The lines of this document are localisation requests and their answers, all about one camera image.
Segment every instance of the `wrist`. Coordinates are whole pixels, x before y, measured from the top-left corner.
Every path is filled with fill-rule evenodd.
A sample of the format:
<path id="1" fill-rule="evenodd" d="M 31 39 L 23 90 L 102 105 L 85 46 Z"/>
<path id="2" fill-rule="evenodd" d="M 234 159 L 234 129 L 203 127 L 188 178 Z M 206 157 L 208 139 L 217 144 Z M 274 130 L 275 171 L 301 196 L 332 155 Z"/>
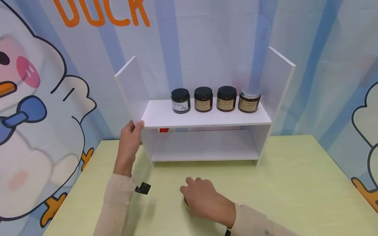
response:
<path id="1" fill-rule="evenodd" d="M 216 214 L 214 221 L 226 226 L 227 228 L 232 228 L 236 220 L 235 203 L 223 195 L 219 195 L 219 212 Z"/>
<path id="2" fill-rule="evenodd" d="M 131 176 L 134 160 L 135 157 L 127 160 L 117 158 L 116 163 L 114 165 L 113 173 L 124 176 Z"/>

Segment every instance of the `amber glass jar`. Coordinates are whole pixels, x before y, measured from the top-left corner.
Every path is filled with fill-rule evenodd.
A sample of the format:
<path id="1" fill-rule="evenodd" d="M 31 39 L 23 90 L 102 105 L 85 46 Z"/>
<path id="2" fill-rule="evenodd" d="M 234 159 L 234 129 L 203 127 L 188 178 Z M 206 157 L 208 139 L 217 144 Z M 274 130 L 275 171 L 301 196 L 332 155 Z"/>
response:
<path id="1" fill-rule="evenodd" d="M 199 87 L 194 90 L 194 108 L 199 112 L 208 112 L 212 109 L 213 93 L 209 87 Z"/>
<path id="2" fill-rule="evenodd" d="M 260 98 L 261 95 L 257 89 L 243 88 L 239 96 L 239 110 L 246 113 L 255 112 L 260 103 Z"/>
<path id="3" fill-rule="evenodd" d="M 233 111 L 236 104 L 236 89 L 232 86 L 222 86 L 217 93 L 217 108 L 220 111 Z"/>

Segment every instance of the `duck eye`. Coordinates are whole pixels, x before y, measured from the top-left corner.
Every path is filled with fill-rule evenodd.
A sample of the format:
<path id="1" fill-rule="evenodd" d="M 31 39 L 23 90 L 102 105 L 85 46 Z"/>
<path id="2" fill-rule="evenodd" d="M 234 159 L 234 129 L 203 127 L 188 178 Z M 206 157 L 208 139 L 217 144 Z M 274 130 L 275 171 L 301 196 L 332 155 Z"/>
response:
<path id="1" fill-rule="evenodd" d="M 9 65 L 10 62 L 8 55 L 0 51 L 0 64 L 6 66 Z"/>

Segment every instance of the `blue bow tie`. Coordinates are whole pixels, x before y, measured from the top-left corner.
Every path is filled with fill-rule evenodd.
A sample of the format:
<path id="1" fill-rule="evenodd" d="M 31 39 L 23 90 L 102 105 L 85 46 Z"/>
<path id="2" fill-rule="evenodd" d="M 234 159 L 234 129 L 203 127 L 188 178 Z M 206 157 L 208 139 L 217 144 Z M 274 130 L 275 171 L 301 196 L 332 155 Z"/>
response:
<path id="1" fill-rule="evenodd" d="M 0 145 L 5 144 L 16 127 L 22 123 L 37 123 L 44 120 L 47 110 L 36 96 L 28 96 L 17 105 L 17 112 L 9 117 L 0 116 Z"/>

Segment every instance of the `orange duck foot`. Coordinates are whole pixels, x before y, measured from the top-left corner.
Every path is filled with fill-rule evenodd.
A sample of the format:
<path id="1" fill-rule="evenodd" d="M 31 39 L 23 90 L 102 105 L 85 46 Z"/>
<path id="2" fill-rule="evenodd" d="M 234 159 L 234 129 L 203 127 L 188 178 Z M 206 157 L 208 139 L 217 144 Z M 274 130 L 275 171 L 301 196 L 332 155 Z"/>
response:
<path id="1" fill-rule="evenodd" d="M 371 191 L 367 190 L 365 186 L 361 183 L 361 181 L 356 177 L 352 178 L 352 183 L 362 194 L 362 196 L 364 196 L 368 203 L 374 208 L 374 210 L 378 213 L 378 189 L 374 189 Z"/>
<path id="2" fill-rule="evenodd" d="M 91 159 L 92 157 L 92 154 L 93 154 L 93 151 L 95 149 L 94 148 L 90 148 L 87 152 L 87 154 L 85 154 L 84 152 L 81 154 L 81 159 L 83 160 L 83 166 L 81 167 L 81 171 L 84 170 L 84 168 L 86 167 L 86 165 L 88 164 L 89 160 Z"/>
<path id="3" fill-rule="evenodd" d="M 40 220 L 42 228 L 44 228 L 47 225 L 47 223 L 53 219 L 59 207 L 62 205 L 64 199 L 66 199 L 66 197 L 67 193 L 62 193 L 58 199 L 54 196 L 51 196 L 49 199 L 46 200 L 45 204 L 47 206 L 47 210 L 43 213 Z"/>

